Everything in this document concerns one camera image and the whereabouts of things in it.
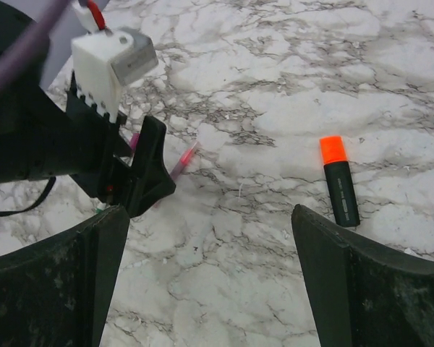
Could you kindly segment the purple pen cap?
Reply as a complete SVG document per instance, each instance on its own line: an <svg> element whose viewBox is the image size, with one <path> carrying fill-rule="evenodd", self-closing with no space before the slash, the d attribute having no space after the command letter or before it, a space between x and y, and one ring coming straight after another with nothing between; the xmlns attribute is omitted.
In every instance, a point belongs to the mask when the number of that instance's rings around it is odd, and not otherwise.
<svg viewBox="0 0 434 347"><path fill-rule="evenodd" d="M136 151L139 137L140 137L139 133L134 133L131 137L131 140L129 141L129 146L130 146L132 153L134 153Z"/></svg>

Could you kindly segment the orange highlighter cap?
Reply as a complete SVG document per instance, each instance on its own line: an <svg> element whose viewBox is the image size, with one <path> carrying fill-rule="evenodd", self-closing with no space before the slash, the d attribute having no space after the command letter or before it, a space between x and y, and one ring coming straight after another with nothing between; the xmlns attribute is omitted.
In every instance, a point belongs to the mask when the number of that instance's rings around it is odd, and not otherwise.
<svg viewBox="0 0 434 347"><path fill-rule="evenodd" d="M321 138L320 151L324 165L348 161L344 143L340 136Z"/></svg>

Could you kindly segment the black orange highlighter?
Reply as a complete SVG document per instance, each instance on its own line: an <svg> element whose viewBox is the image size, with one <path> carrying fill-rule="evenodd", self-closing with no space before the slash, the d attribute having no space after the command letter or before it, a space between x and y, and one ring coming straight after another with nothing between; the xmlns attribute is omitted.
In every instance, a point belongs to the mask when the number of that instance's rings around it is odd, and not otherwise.
<svg viewBox="0 0 434 347"><path fill-rule="evenodd" d="M345 228L360 225L357 199L349 161L323 164L336 224Z"/></svg>

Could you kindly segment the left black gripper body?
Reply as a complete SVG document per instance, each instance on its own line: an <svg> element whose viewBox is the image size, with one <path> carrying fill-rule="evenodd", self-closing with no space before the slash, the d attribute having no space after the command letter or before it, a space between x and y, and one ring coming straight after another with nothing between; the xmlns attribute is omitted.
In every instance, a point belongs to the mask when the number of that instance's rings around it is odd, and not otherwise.
<svg viewBox="0 0 434 347"><path fill-rule="evenodd" d="M99 172L103 154L128 156L131 149L81 100L68 116L25 73L0 94L0 184Z"/></svg>

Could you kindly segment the white multicolour pen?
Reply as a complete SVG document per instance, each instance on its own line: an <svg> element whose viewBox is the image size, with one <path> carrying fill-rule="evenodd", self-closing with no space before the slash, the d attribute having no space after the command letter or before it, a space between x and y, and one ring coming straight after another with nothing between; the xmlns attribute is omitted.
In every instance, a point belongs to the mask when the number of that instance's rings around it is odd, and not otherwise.
<svg viewBox="0 0 434 347"><path fill-rule="evenodd" d="M95 206L95 212L101 213L106 208L110 207L111 202L112 202L112 196L111 195L103 195L103 196L98 197L97 200L98 200L98 202L97 202L97 205Z"/></svg>

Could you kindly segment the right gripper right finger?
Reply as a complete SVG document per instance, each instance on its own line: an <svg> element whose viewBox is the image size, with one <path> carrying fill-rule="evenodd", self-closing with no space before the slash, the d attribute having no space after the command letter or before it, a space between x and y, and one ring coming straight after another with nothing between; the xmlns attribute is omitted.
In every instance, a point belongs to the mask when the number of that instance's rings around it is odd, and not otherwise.
<svg viewBox="0 0 434 347"><path fill-rule="evenodd" d="M434 262L349 231L304 205L294 241L322 346L434 346Z"/></svg>

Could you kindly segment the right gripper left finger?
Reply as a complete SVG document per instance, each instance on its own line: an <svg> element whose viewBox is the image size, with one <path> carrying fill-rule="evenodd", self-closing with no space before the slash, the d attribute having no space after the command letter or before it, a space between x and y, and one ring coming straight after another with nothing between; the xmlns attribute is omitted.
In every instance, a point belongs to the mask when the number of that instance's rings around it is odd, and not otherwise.
<svg viewBox="0 0 434 347"><path fill-rule="evenodd" d="M0 256L0 346L99 346L128 229L110 207Z"/></svg>

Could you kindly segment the pink marker pen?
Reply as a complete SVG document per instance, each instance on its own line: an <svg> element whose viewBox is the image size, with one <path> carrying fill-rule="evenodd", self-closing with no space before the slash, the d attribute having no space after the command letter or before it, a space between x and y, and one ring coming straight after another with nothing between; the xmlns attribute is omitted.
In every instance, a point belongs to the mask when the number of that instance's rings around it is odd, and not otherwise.
<svg viewBox="0 0 434 347"><path fill-rule="evenodd" d="M179 178L179 176L184 172L185 168L190 164L192 158L194 157L200 143L194 141L189 148L182 154L176 165L173 167L169 176L172 178L173 182Z"/></svg>

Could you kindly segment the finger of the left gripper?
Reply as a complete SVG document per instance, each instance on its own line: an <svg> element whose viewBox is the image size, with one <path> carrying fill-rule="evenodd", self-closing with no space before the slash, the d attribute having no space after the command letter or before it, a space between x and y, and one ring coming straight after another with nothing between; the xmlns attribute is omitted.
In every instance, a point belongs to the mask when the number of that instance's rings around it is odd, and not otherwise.
<svg viewBox="0 0 434 347"><path fill-rule="evenodd" d="M153 116L146 116L129 168L125 207L131 218L141 216L159 200L175 192L176 184L163 160L165 137L166 125Z"/></svg>

